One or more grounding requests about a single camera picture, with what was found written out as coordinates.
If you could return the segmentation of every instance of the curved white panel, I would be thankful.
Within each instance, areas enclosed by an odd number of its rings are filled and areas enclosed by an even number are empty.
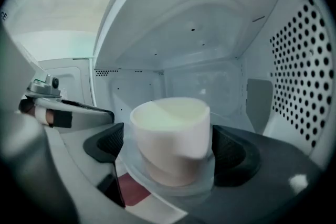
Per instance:
[[[176,57],[189,63],[239,57],[277,0],[202,0],[179,9],[194,1],[115,0],[98,38],[96,68],[160,69],[176,66]]]

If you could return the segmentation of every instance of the white enclosure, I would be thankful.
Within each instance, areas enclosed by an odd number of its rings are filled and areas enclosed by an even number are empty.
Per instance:
[[[211,123],[288,142],[320,167],[334,143],[334,27],[323,0],[111,0],[94,53],[94,102],[130,112],[194,97]]]

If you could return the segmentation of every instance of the perforated panel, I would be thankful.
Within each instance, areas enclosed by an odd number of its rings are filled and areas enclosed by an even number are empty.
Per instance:
[[[323,18],[313,0],[270,39],[276,72],[272,109],[315,147],[329,113],[333,62]]]
[[[106,77],[111,72],[119,72],[118,70],[95,70],[96,77]]]

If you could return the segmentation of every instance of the white cup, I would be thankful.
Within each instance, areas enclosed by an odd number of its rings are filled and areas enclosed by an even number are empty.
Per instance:
[[[133,133],[150,176],[167,186],[197,179],[209,145],[210,108],[194,98],[165,98],[131,112]]]

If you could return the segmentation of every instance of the cup rim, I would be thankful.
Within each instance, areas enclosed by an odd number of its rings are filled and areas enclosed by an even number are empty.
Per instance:
[[[203,114],[201,114],[197,119],[199,120],[195,120],[191,123],[185,124],[183,126],[175,126],[175,127],[170,127],[170,128],[165,128],[164,130],[151,130],[151,129],[147,129],[147,128],[143,128],[141,126],[139,126],[136,123],[136,120],[134,118],[134,114],[136,112],[136,110],[140,109],[142,106],[147,105],[148,103],[152,103],[152,102],[156,102],[156,101],[160,101],[160,100],[167,100],[167,99],[189,99],[189,100],[194,100],[197,101],[199,103],[204,104],[204,112]],[[131,123],[136,126],[137,129],[143,130],[143,131],[147,131],[149,133],[166,133],[166,132],[174,132],[174,131],[183,131],[183,130],[187,130],[192,128],[193,126],[199,124],[199,122],[203,122],[208,116],[210,115],[210,107],[207,105],[206,102],[204,102],[203,100],[197,99],[197,98],[191,98],[191,97],[169,97],[169,98],[161,98],[161,99],[157,99],[157,100],[153,100],[153,101],[149,101],[146,103],[143,103],[141,105],[138,105],[135,109],[132,110],[131,115],[130,115],[130,119],[131,119]]]

